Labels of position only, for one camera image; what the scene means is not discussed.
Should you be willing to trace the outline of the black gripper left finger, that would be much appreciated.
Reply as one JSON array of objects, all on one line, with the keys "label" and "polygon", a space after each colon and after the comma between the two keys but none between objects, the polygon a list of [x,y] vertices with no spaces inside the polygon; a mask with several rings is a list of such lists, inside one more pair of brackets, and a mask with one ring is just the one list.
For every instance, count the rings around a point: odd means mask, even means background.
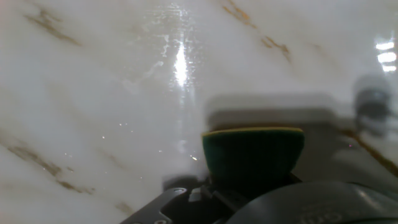
[{"label": "black gripper left finger", "polygon": [[166,190],[121,224],[226,223],[245,205],[246,197],[234,190],[178,187]]}]

